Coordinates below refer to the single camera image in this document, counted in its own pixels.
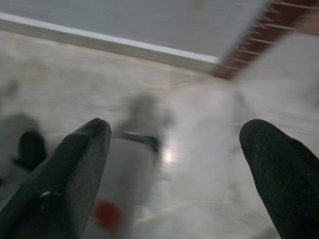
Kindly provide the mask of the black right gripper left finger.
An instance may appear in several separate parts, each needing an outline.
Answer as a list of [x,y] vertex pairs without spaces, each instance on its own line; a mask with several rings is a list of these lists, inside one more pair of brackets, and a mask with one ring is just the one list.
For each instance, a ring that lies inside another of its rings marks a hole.
[[105,168],[111,127],[95,118],[67,135],[0,212],[3,239],[78,239]]

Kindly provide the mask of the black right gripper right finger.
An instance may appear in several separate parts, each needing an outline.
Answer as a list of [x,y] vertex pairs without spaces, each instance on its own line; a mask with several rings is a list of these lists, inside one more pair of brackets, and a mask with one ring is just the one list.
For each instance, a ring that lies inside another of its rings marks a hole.
[[239,141],[257,192],[282,239],[319,237],[319,159],[273,124],[252,119]]

